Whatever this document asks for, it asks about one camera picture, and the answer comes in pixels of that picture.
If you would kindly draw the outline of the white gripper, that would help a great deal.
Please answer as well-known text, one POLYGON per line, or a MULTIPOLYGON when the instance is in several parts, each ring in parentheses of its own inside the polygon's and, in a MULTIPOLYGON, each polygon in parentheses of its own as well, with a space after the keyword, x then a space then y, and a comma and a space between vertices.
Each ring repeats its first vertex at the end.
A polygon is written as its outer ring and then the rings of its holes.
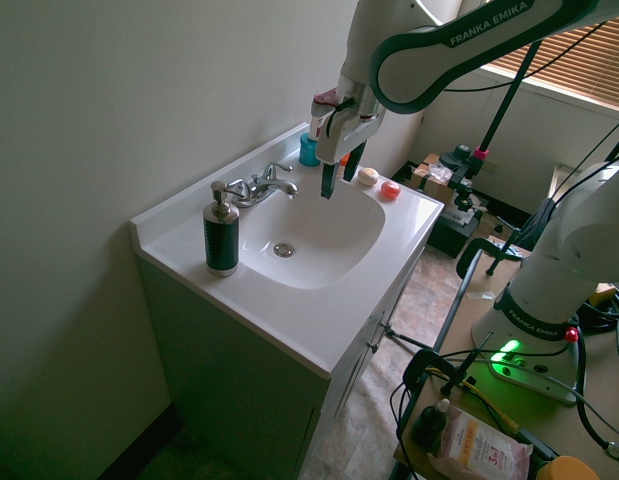
POLYGON ((318 135, 316 157, 322 162, 321 196, 330 199, 338 165, 347 153, 343 179, 350 182, 364 153, 366 140, 374 135, 385 116, 368 85, 349 85, 315 95, 315 114, 327 117, 318 135))

